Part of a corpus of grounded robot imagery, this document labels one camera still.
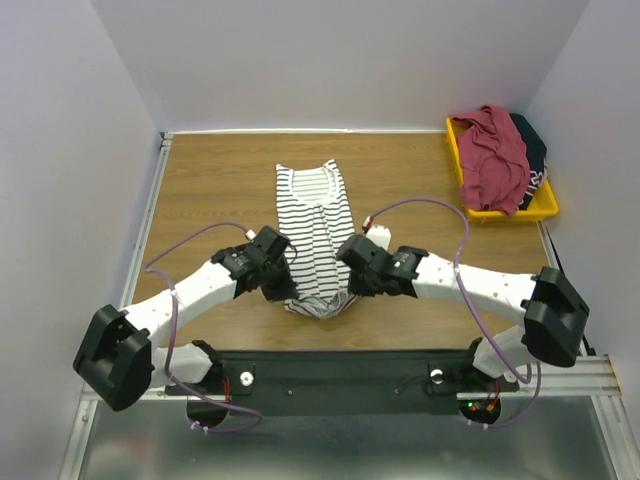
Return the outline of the black white striped tank top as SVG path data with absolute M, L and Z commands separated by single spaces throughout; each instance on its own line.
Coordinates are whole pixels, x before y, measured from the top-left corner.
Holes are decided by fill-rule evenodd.
M 278 164 L 276 211 L 279 232 L 291 242 L 285 255 L 298 292 L 285 309 L 318 320 L 339 315 L 355 296 L 348 291 L 350 269 L 337 252 L 355 228 L 336 162 L 306 170 Z

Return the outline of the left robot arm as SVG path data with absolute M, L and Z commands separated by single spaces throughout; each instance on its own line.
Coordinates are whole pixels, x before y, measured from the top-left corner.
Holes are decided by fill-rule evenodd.
M 240 295 L 259 289 L 269 301 L 297 295 L 285 252 L 291 241 L 269 226 L 246 230 L 246 243 L 217 251 L 188 277 L 136 304 L 98 309 L 80 343 L 73 370 L 114 411 L 151 388 L 185 382 L 215 392 L 223 371 L 205 343 L 165 347 L 180 328 Z

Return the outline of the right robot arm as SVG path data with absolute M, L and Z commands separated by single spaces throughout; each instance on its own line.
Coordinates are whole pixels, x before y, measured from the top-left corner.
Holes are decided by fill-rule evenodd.
M 350 270 L 348 289 L 356 296 L 410 296 L 466 305 L 472 314 L 493 312 L 512 321 L 510 329 L 471 346 L 460 366 L 463 384 L 482 390 L 495 378 L 541 362 L 575 365 L 589 307 L 566 275 L 552 267 L 537 274 L 502 273 L 459 264 L 423 249 L 402 246 L 388 252 L 370 238 L 351 236 L 337 258 Z

